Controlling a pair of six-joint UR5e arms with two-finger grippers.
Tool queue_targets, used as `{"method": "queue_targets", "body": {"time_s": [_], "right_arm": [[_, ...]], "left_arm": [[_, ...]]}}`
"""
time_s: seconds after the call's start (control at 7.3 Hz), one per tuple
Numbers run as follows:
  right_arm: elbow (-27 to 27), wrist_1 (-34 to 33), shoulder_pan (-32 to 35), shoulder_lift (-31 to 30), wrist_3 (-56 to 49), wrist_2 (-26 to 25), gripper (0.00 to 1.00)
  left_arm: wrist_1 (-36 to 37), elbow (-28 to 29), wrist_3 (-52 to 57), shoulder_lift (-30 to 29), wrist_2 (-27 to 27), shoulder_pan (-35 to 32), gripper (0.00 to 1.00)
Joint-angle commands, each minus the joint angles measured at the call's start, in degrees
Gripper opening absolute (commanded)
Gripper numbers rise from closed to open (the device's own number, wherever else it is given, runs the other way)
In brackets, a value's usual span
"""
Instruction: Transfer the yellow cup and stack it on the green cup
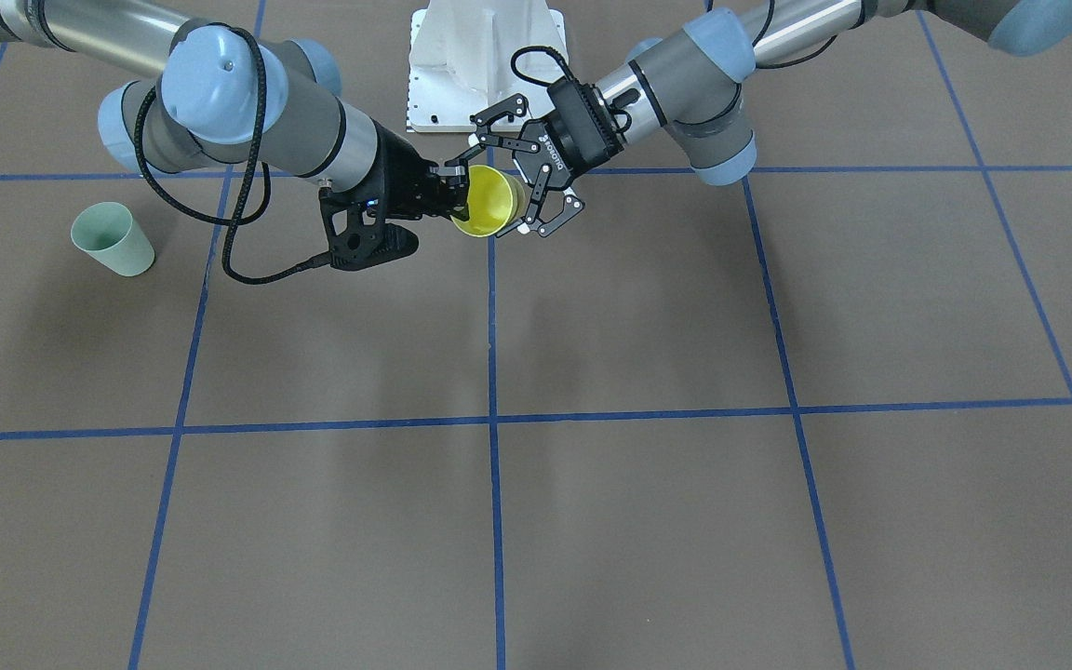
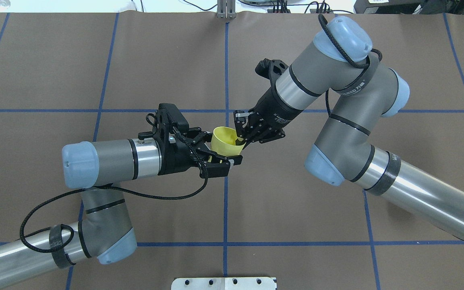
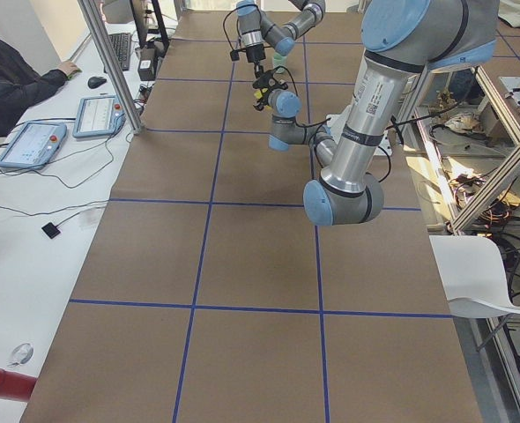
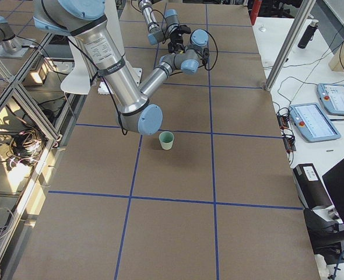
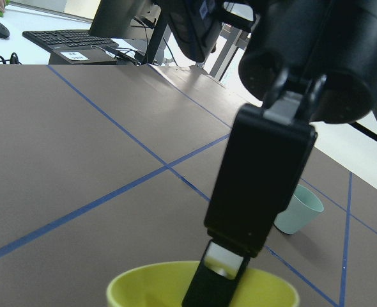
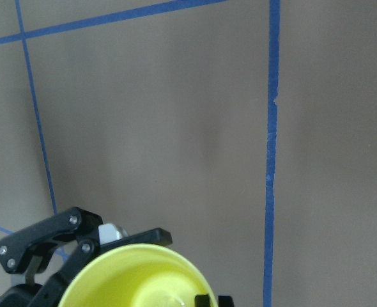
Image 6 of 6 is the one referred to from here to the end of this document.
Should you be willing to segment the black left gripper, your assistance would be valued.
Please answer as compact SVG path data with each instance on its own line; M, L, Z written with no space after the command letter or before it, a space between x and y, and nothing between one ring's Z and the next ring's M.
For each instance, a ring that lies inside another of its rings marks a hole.
M70 242L77 246L60 270L43 285L35 283L35 275L46 270L54 252ZM1 265L23 281L0 296L0 306L58 306L76 275L104 253L131 244L168 246L172 242L171 234L161 228L127 235L97 214L70 208L0 240Z

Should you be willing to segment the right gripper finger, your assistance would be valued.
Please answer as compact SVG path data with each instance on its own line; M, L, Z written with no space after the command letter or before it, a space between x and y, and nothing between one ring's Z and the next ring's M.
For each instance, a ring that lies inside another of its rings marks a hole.
M195 307L234 307L234 300L229 295L218 295L214 297L209 294L196 295L194 298Z

